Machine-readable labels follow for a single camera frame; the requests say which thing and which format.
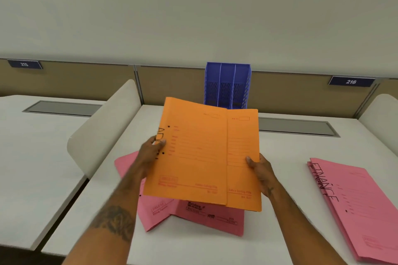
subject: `pink folder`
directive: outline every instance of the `pink folder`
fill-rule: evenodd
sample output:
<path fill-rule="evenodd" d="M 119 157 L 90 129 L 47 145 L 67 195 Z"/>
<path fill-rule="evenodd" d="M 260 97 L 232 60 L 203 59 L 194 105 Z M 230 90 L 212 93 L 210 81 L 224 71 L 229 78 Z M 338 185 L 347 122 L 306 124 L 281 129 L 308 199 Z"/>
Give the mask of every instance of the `pink folder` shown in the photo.
<path fill-rule="evenodd" d="M 360 167 L 307 163 L 355 259 L 398 264 L 398 210 Z"/>
<path fill-rule="evenodd" d="M 119 175 L 123 177 L 129 167 L 132 165 L 138 155 L 138 151 L 119 157 L 115 160 L 115 167 Z M 159 198 L 143 195 L 145 179 L 141 182 L 140 197 L 138 198 L 137 214 L 140 217 L 141 223 L 144 226 L 146 232 L 150 231 L 163 220 L 170 216 L 169 208 L 173 203 L 176 203 L 174 199 Z"/>
<path fill-rule="evenodd" d="M 134 152 L 115 160 L 115 167 L 121 177 L 126 174 L 137 155 L 138 152 Z M 153 229 L 172 214 L 223 232 L 243 236 L 244 210 L 210 203 L 143 195 L 144 184 L 145 179 L 141 182 L 137 214 L 145 231 Z"/>

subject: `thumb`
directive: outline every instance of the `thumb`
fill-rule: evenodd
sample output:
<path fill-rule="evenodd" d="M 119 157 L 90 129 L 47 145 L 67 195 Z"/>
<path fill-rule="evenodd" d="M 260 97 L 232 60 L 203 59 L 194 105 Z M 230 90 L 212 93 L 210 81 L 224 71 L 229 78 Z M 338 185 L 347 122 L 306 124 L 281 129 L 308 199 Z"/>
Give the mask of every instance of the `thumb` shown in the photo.
<path fill-rule="evenodd" d="M 160 151 L 165 145 L 166 145 L 166 139 L 162 139 L 159 143 L 157 143 L 154 146 L 157 151 Z"/>
<path fill-rule="evenodd" d="M 257 162 L 254 162 L 249 156 L 246 156 L 246 162 L 249 165 L 249 167 L 256 167 Z"/>

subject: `beige partition wall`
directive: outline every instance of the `beige partition wall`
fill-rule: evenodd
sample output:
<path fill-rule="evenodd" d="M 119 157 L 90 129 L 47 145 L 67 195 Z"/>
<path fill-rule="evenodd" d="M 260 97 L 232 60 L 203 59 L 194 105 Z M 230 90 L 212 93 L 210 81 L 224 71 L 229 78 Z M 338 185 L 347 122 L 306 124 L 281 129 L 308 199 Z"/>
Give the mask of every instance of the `beige partition wall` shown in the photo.
<path fill-rule="evenodd" d="M 382 80 L 379 86 L 376 87 L 376 90 L 372 93 L 366 103 L 359 110 L 358 117 L 362 115 L 363 112 L 368 108 L 368 106 L 373 102 L 375 97 L 379 94 L 387 93 L 396 99 L 398 99 L 398 79 L 385 79 Z"/>
<path fill-rule="evenodd" d="M 144 104 L 163 105 L 167 96 L 203 103 L 205 70 L 167 67 L 138 67 Z"/>
<path fill-rule="evenodd" d="M 253 72 L 248 108 L 270 113 L 353 117 L 371 88 L 328 85 L 330 78 Z"/>
<path fill-rule="evenodd" d="M 12 68 L 0 60 L 0 96 L 24 94 L 87 100 L 107 100 L 128 79 L 132 65 L 40 62 L 43 69 Z"/>

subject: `folder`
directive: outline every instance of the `folder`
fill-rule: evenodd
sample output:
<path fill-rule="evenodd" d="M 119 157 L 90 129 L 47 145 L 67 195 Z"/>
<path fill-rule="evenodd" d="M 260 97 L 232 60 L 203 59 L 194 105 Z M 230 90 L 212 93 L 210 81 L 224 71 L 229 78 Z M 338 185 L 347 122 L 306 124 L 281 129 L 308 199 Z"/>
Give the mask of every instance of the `folder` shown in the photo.
<path fill-rule="evenodd" d="M 119 157 L 115 167 L 123 177 L 138 155 L 138 151 Z M 140 186 L 137 214 L 146 232 L 152 230 L 170 215 L 221 230 L 237 236 L 243 236 L 244 210 L 223 205 L 200 203 L 143 195 L 145 179 Z"/>
<path fill-rule="evenodd" d="M 144 194 L 261 211 L 258 111 L 228 110 L 167 97 L 157 141 L 167 140 Z"/>
<path fill-rule="evenodd" d="M 307 165 L 355 259 L 398 264 L 398 210 L 369 173 L 319 158 Z"/>

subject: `desk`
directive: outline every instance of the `desk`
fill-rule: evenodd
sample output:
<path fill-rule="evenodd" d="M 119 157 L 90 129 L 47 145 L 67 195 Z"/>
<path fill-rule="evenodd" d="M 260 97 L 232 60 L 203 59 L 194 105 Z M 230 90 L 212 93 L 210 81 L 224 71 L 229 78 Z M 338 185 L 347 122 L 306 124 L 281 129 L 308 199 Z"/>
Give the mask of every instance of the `desk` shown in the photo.
<path fill-rule="evenodd" d="M 0 98 L 0 245 L 35 249 L 86 179 L 67 141 L 88 117 L 22 112 L 40 100 L 104 103 Z"/>
<path fill-rule="evenodd" d="M 112 193 L 120 177 L 117 157 L 137 151 L 156 134 L 161 106 L 143 105 L 90 180 L 43 252 L 66 255 Z M 355 119 L 260 113 L 260 117 L 329 121 L 341 138 L 260 132 L 260 151 L 279 180 L 318 230 L 349 263 L 356 264 L 317 188 L 306 162 L 310 157 L 365 167 L 398 206 L 398 158 Z M 245 212 L 242 238 L 170 217 L 145 233 L 137 218 L 128 264 L 291 264 L 271 203 L 262 212 Z"/>

